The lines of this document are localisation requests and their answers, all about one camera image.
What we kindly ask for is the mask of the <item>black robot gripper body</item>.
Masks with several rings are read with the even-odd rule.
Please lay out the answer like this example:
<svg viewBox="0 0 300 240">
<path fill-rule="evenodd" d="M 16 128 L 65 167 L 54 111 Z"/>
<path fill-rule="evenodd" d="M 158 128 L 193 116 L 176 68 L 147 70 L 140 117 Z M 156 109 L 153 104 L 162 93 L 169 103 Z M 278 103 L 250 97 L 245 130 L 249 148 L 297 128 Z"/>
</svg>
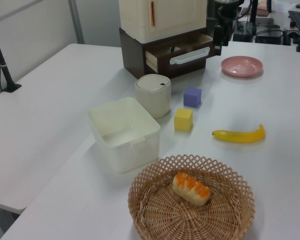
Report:
<svg viewBox="0 0 300 240">
<path fill-rule="evenodd" d="M 227 21 L 238 18 L 238 7 L 242 4 L 241 0 L 216 0 L 215 12 L 218 24 L 224 26 Z"/>
</svg>

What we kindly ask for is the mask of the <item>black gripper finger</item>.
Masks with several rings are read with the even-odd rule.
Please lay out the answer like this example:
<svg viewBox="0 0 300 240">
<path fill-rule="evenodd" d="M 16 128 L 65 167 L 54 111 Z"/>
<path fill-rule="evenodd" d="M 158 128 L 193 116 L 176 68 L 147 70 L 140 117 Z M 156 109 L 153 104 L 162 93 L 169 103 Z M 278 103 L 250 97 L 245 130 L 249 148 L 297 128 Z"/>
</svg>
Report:
<svg viewBox="0 0 300 240">
<path fill-rule="evenodd" d="M 222 27 L 222 46 L 227 47 L 229 45 L 229 29 L 230 23 L 225 22 Z"/>
<path fill-rule="evenodd" d="M 222 26 L 215 25 L 213 31 L 214 53 L 220 56 L 222 52 Z"/>
</svg>

